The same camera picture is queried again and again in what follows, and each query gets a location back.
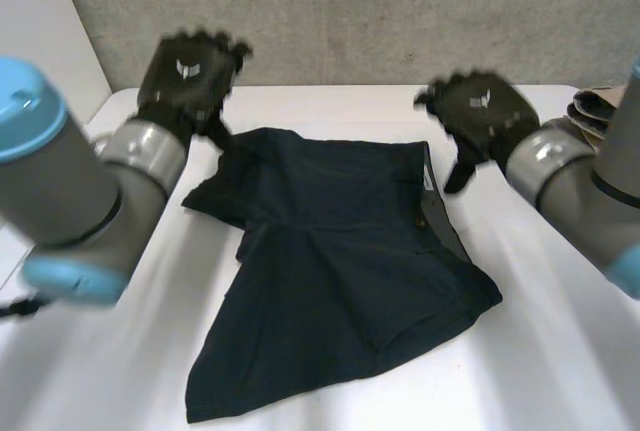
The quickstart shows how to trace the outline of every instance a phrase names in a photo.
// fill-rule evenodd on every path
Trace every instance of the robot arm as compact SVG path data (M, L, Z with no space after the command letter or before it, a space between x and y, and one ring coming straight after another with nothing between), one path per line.
M173 192L194 134L222 149L224 98L250 50L228 36L163 39L138 113L96 157L32 66L0 60L0 214L36 246L21 270L49 299L114 304Z
M492 73L436 81L416 99L458 144L445 192L497 161L508 182L605 277L640 299L640 62L598 156Z
M596 157L559 129L525 138L509 183L605 277L640 299L640 63Z

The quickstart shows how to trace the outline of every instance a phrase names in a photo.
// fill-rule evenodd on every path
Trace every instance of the silver metal ring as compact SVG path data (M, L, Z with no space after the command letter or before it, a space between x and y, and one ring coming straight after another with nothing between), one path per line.
M543 128L525 138L507 161L507 181L535 206L547 180L567 163L593 149L560 129Z
M100 153L100 159L148 174L169 195L184 169L187 153L180 141L162 126L132 120L115 131Z

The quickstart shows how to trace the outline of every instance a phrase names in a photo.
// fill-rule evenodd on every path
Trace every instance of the beige cloth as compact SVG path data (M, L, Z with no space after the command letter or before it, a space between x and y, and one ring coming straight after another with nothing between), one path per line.
M567 112L571 123L580 129L583 141L598 151L607 127L620 106L626 86L598 86L578 91Z

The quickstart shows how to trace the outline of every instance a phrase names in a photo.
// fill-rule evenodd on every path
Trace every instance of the dark navy shorts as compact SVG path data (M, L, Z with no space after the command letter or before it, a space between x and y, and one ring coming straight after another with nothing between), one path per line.
M189 375L190 423L384 373L502 300L443 244L457 235L442 200L429 206L450 229L425 220L426 143L311 141L267 128L234 140L183 203L245 230L240 271Z

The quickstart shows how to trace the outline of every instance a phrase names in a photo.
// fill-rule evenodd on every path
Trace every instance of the table surface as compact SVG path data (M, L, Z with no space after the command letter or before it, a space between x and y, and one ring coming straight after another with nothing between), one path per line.
M522 86L543 120L575 89ZM455 145L412 109L417 86L246 87L225 106L234 132L289 128L315 139L428 140L441 187ZM137 90L114 94L87 127L115 129ZM238 269L241 231L180 207L215 173L193 144L185 172L111 310L56 304L0 325L0 429L188 429L187 374ZM504 302L461 336L384 375L295 396L196 429L221 431L640 429L640 309L487 165L446 199L451 222ZM0 301L24 293L28 243L0 230Z

